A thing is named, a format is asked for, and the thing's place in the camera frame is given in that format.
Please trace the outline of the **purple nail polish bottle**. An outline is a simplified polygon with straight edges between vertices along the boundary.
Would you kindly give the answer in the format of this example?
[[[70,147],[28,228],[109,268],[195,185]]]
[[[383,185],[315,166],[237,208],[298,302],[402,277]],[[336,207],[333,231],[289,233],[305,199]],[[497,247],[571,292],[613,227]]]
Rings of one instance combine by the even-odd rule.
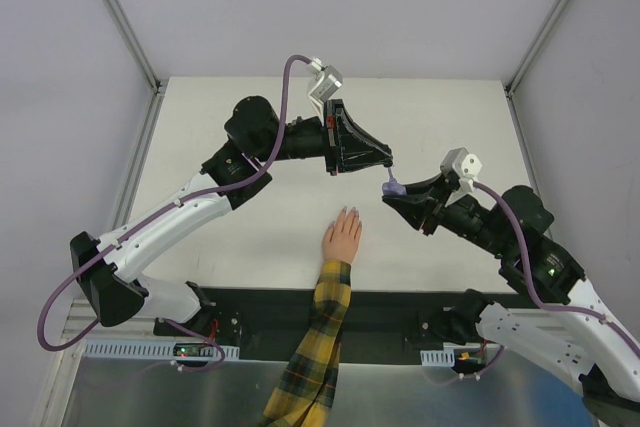
[[[382,185],[382,194],[384,196],[405,196],[407,191],[404,185],[389,181]]]

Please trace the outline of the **nail polish brush cap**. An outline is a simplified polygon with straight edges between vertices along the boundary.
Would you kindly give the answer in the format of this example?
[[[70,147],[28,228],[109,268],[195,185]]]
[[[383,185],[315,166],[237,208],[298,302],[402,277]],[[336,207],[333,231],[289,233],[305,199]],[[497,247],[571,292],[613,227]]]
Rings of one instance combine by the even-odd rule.
[[[392,183],[392,184],[393,184],[393,183],[396,183],[396,182],[397,182],[397,180],[396,180],[396,178],[394,177],[394,174],[393,174],[393,166],[392,166],[392,165],[387,167],[387,173],[388,173],[388,182],[389,182],[389,183]]]

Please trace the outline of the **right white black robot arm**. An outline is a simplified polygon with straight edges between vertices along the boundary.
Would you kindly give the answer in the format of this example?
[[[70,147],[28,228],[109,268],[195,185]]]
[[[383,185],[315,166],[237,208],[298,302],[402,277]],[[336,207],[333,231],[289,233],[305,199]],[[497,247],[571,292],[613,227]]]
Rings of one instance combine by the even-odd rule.
[[[562,340],[473,289],[431,320],[435,335],[463,344],[479,336],[551,373],[608,426],[639,423],[639,342],[595,291],[585,270],[546,231],[554,221],[534,191],[517,185],[498,194],[453,173],[382,186],[383,202],[426,236],[444,228],[499,260],[516,293],[555,318]]]

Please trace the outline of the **yellow plaid sleeve forearm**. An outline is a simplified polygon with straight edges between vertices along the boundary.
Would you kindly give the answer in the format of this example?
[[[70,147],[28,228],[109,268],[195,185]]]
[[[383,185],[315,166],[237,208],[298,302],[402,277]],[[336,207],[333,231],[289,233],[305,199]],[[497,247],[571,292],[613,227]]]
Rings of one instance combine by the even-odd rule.
[[[261,426],[324,426],[339,374],[342,329],[351,302],[351,266],[325,262],[310,324],[263,411]]]

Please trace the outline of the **mannequin hand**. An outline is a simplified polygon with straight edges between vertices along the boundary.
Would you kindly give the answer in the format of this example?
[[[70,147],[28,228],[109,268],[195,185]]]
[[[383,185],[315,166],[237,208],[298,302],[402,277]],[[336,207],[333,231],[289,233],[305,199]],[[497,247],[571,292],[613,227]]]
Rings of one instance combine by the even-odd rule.
[[[323,260],[352,264],[359,250],[361,235],[359,211],[356,208],[343,208],[324,235]]]

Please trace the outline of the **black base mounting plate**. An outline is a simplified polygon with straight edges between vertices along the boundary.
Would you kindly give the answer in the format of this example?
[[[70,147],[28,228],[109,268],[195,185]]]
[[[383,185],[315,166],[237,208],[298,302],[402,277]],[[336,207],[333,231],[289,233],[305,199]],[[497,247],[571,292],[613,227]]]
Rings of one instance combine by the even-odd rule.
[[[287,361],[324,316],[312,289],[204,288],[209,313],[189,328],[238,347],[242,360]],[[419,353],[443,346],[431,322],[464,302],[461,292],[354,291],[342,323],[340,361],[416,365]]]

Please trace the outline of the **left aluminium frame post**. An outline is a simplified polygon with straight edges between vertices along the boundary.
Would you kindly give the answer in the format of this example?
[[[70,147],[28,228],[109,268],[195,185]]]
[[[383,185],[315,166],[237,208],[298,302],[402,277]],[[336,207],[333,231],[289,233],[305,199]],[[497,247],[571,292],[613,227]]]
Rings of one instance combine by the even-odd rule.
[[[161,90],[162,81],[152,67],[120,0],[102,0],[102,2],[147,86],[157,94]]]

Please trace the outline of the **aluminium frame post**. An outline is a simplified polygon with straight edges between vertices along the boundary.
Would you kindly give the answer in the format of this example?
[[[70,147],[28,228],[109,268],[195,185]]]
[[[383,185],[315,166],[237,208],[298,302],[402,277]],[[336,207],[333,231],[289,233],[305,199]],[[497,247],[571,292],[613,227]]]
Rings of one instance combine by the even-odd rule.
[[[517,92],[529,70],[542,53],[545,45],[551,39],[552,34],[559,26],[573,1],[574,0],[554,0],[551,8],[537,29],[531,43],[518,63],[514,73],[504,84],[505,95],[508,99],[511,99]]]
[[[157,94],[161,90],[162,81],[152,67],[120,0],[102,0],[102,2],[147,86]]]

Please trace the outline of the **right aluminium frame post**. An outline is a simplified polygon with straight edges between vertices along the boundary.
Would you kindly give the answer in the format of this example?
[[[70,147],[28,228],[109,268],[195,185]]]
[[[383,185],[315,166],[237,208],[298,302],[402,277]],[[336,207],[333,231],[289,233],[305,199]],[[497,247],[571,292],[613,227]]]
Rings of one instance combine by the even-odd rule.
[[[573,1],[574,0],[554,0],[551,8],[537,29],[531,43],[518,63],[514,73],[504,84],[505,95],[508,99],[511,99],[517,92],[529,70],[542,53],[545,45],[551,39],[552,34],[559,26]]]

